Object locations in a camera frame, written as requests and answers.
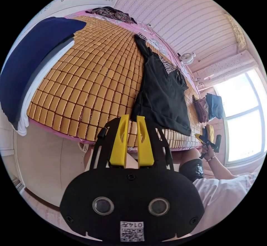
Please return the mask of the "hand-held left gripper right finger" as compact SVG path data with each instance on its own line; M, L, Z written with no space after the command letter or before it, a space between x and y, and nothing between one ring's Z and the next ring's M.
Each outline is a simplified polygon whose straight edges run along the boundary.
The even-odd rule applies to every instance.
M137 116L138 165L153 166L154 157L145 118Z

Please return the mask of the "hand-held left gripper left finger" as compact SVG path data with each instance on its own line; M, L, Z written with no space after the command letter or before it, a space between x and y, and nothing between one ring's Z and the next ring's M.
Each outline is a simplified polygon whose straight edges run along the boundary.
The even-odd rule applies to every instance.
M113 148L109 160L112 166L126 166L128 124L129 115L122 115L118 123L115 140L113 143Z

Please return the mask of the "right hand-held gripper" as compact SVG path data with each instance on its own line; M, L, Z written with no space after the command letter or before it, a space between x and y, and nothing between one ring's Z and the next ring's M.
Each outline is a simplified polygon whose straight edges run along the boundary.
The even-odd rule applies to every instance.
M201 142L201 144L204 145L211 145L213 151L215 153L218 153L218 136L216 137L216 143L212 143L210 140L207 139L207 136L204 135L200 135L200 134L195 134L195 137L197 140L199 140Z

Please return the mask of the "person's right hand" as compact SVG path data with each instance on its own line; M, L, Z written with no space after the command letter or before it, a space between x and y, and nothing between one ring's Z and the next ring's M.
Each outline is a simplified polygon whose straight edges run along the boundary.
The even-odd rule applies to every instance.
M201 151L201 158L204 158L207 162L209 162L215 157L216 155L211 145L204 145Z

